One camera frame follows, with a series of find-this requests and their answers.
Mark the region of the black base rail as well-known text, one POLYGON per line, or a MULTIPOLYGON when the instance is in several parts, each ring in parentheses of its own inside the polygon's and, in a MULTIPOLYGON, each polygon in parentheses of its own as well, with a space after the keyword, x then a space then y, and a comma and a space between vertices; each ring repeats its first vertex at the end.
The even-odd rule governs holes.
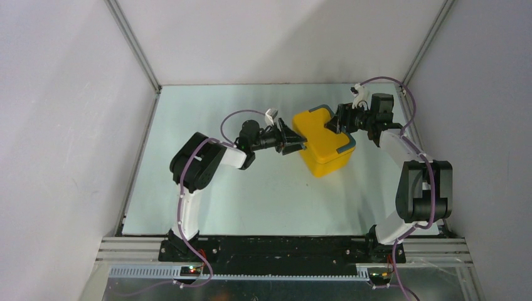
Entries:
POLYGON ((205 275, 357 276, 361 264, 405 263, 402 245, 372 245, 366 236, 201 235, 181 253, 161 241, 161 262, 198 262, 205 275))

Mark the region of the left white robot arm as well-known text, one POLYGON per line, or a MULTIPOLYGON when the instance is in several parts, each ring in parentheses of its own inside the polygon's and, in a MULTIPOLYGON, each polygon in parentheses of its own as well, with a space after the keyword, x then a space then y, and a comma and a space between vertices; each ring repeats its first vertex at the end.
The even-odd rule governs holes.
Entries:
POLYGON ((303 150, 305 142, 307 139, 282 119, 265 128, 255 120, 245 121, 233 144, 194 133, 169 165, 179 189, 176 222, 168 232, 174 253, 183 261, 196 258, 198 244, 193 239, 199 234, 201 193, 220 166, 245 170, 254 162, 256 151, 273 148, 284 156, 303 150))

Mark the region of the yellow medicine kit box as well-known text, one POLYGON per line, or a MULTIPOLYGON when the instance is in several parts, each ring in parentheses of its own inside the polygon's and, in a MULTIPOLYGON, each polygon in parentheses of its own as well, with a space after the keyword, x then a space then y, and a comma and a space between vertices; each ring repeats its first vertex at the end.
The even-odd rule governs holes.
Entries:
POLYGON ((305 137, 305 149, 299 154, 314 177, 323 177, 347 165, 356 141, 344 132, 336 134, 326 128, 334 113, 328 105, 320 105, 294 115, 294 130, 305 137))

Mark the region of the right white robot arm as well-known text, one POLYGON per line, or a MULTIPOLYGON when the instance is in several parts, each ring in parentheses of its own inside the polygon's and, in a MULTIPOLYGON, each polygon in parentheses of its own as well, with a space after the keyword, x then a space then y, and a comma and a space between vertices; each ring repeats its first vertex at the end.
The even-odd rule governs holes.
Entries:
POLYGON ((365 131, 370 141, 385 151, 400 167, 395 210, 366 235, 364 252, 373 262, 390 254, 390 246, 401 243, 415 230, 428 230, 447 219, 453 205, 453 167, 448 161, 431 158, 394 122, 394 98, 376 93, 369 107, 341 103, 325 127, 335 134, 365 131))

